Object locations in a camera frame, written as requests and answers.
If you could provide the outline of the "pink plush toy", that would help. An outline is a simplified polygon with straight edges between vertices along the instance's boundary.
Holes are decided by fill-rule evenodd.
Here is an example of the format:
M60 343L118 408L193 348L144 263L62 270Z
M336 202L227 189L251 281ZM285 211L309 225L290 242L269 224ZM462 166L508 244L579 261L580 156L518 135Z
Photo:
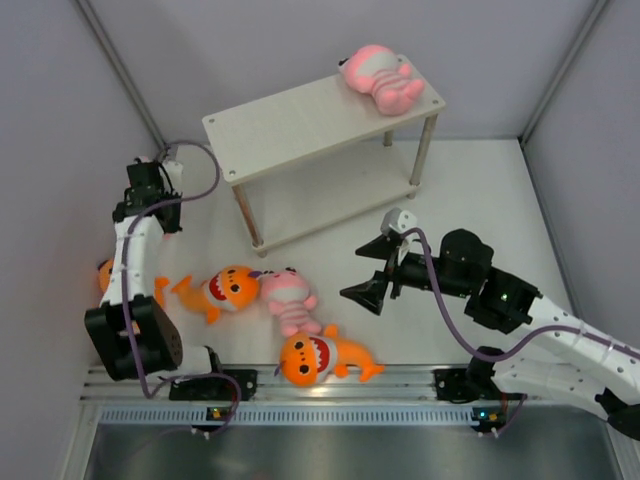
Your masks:
M426 88L426 81L393 50L378 44L359 48L338 62L338 70L352 90L369 95L380 114L407 113Z
M322 325L311 314L318 298L309 282L294 268L263 271L260 298L277 320L285 338L300 332L321 333Z

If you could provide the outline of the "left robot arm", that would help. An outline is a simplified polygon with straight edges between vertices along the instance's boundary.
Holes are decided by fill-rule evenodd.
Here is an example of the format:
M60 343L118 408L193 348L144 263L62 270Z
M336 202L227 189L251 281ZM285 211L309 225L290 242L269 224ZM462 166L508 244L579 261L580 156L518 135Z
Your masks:
M226 376L206 346L188 346L161 302L157 275L164 237L181 230L183 165L137 158L129 185L112 212L116 235L111 271L99 304L84 325L114 381L149 375L184 381L204 399L219 397Z

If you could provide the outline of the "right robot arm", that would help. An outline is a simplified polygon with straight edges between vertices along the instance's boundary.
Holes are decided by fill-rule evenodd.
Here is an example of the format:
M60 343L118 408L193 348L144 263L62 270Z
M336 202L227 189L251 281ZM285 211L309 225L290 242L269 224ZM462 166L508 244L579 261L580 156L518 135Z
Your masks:
M493 249L474 233L447 233L438 255L432 255L420 228L389 230L356 253L385 265L370 280L342 289L341 296L378 315L385 298L397 298L405 287L432 292L450 334L472 358L466 382L477 397L551 399L638 439L638 349L605 335L534 285L494 267ZM506 350L472 346L455 326L445 296L465 300L466 316L515 339L515 344Z

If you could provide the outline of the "white two-tier shelf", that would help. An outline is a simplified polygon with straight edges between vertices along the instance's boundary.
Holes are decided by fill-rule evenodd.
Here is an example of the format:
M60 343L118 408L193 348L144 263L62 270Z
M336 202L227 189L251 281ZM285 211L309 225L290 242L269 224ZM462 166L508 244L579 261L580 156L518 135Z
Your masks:
M412 198L444 99L425 87L397 117L335 74L203 117L251 245L268 251Z

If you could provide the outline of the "orange shark plush far left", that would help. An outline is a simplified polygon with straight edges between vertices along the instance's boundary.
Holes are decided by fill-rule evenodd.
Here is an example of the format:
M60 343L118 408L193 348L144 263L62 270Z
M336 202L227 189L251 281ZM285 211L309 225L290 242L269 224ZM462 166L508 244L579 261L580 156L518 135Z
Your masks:
M111 258L101 262L98 266L98 284L102 293L107 291L110 284L113 264L114 259ZM166 306L164 289L169 283L169 279L165 276L158 276L154 279L154 298L162 308Z

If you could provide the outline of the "orange shark plush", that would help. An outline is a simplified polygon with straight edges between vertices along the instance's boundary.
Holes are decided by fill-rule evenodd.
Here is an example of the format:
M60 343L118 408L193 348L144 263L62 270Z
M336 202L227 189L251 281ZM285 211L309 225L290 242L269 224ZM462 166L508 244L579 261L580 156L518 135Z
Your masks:
M258 297L262 272L245 265L230 265L211 278L195 285L188 275L176 283L171 292L189 312L202 314L208 324L222 313L245 310Z
M110 284L113 264L114 259L111 258L101 262L98 266L98 284L102 293L107 291ZM162 308L166 306L164 289L169 283L169 279L165 276L158 276L154 279L154 298Z
M284 343L276 372L292 385L307 388L322 383L329 374L338 378L359 370L359 381L366 383L382 374L386 367L376 362L367 347L342 337L338 327L328 325L321 334L299 332Z

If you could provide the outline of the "orange shark plush middle left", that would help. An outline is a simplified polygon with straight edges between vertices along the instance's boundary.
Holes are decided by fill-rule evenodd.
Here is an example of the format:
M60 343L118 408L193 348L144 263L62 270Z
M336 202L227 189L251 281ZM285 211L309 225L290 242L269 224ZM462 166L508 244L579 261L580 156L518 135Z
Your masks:
M262 272L245 265L230 265L211 278L195 285L188 275L176 283L171 292L189 312L202 314L208 324L222 313L245 310L258 297Z

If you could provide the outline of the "orange shark plush front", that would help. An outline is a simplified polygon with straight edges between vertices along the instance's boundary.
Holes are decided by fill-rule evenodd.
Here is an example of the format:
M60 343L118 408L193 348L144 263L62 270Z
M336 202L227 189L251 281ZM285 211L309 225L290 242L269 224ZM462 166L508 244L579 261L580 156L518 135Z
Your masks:
M276 372L292 385L307 388L322 383L329 374L338 378L359 370L359 381L366 383L382 374L386 367L376 362L367 347L342 337L338 327L328 325L321 334L299 332L284 343Z

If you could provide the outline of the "aluminium front rail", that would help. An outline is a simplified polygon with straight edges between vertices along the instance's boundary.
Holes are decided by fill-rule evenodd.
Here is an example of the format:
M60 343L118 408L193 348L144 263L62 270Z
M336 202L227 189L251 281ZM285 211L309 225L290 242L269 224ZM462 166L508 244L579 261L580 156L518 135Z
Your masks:
M272 365L233 366L231 369L255 369L257 390L253 402L296 401L441 401L436 397L433 372L455 366L391 365L367 383L359 381L353 368L345 378L329 376L322 383L295 387L274 374ZM605 386L578 367L520 359L485 373L502 393L501 399L516 400L522 394L532 400L548 400L561 404L595 403L605 393ZM159 389L157 400L169 401L170 386ZM218 402L230 401L180 401Z

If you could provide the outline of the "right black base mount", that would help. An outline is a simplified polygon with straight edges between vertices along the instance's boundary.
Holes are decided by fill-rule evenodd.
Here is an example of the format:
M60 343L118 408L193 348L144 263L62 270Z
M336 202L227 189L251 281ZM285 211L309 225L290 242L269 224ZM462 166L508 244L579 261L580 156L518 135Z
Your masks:
M433 374L438 400L465 404L478 400L501 399L502 393L489 378L467 369L437 369Z

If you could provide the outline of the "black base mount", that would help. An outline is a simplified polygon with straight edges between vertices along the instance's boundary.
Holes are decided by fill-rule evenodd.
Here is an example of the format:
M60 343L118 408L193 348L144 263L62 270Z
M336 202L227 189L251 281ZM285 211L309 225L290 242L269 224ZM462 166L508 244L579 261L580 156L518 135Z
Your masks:
M203 378L176 382L171 385L171 401L242 401L251 400L257 390L258 372L255 369L224 369L223 374L233 378L240 387L237 395L234 385L221 378Z
M502 393L489 378L467 369L437 369L433 374L438 400L465 404L478 400L501 399Z

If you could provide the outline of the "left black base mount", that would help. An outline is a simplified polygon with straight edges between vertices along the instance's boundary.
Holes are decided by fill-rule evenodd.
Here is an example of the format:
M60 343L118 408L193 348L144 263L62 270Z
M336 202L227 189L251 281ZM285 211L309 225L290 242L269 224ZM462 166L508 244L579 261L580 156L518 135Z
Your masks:
M171 401L242 401L251 400L257 390L258 372L255 369L224 369L223 374L233 378L240 387L237 395L234 385L221 378L203 378L176 382L171 385Z

